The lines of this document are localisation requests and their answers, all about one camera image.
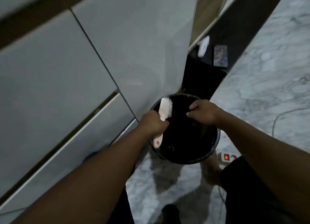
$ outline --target power strip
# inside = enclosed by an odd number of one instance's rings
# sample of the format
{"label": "power strip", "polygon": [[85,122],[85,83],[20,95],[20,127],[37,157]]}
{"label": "power strip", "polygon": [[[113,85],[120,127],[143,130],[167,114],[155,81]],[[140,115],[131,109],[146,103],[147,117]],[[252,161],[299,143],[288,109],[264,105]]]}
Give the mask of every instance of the power strip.
{"label": "power strip", "polygon": [[232,153],[219,152],[217,154],[217,158],[219,160],[219,164],[229,165],[233,160],[237,159],[238,157]]}

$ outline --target hairbrush handle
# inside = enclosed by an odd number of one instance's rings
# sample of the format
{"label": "hairbrush handle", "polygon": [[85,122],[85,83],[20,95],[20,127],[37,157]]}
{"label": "hairbrush handle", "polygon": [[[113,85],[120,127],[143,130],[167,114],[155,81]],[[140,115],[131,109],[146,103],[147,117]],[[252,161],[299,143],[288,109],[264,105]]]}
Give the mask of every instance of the hairbrush handle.
{"label": "hairbrush handle", "polygon": [[155,149],[159,148],[162,142],[162,137],[164,136],[164,134],[156,137],[153,139],[153,146],[155,147]]}

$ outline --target hand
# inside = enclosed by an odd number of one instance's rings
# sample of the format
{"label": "hand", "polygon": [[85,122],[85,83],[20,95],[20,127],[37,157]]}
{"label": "hand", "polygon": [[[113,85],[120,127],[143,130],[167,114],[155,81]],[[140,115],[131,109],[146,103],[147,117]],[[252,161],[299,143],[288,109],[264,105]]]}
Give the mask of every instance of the hand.
{"label": "hand", "polygon": [[189,109],[192,110],[186,113],[189,118],[194,118],[202,124],[218,127],[219,118],[223,110],[214,103],[208,100],[198,99],[189,106]]}
{"label": "hand", "polygon": [[161,121],[159,114],[156,111],[150,110],[142,116],[138,128],[143,130],[151,139],[163,134],[168,126],[169,122],[167,120]]}

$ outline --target person's right hand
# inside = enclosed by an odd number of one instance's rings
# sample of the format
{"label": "person's right hand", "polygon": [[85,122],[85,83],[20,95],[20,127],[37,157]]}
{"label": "person's right hand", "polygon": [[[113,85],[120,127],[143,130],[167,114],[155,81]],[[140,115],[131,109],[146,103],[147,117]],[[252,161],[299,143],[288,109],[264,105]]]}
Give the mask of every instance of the person's right hand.
{"label": "person's right hand", "polygon": [[189,118],[194,118],[202,124],[215,125],[219,124],[219,117],[223,111],[214,103],[208,100],[198,99],[190,106],[190,112],[186,113]]}

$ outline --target black bucket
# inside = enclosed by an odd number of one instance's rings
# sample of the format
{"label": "black bucket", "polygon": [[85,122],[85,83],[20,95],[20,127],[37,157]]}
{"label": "black bucket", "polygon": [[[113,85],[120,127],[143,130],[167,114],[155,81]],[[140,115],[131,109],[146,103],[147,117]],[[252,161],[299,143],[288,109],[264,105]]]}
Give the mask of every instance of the black bucket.
{"label": "black bucket", "polygon": [[[190,94],[169,95],[173,102],[170,125],[163,135],[161,146],[152,149],[163,159],[178,164],[193,164],[211,155],[219,143],[220,130],[188,118],[189,106],[199,99]],[[152,107],[159,111],[161,99]]]}

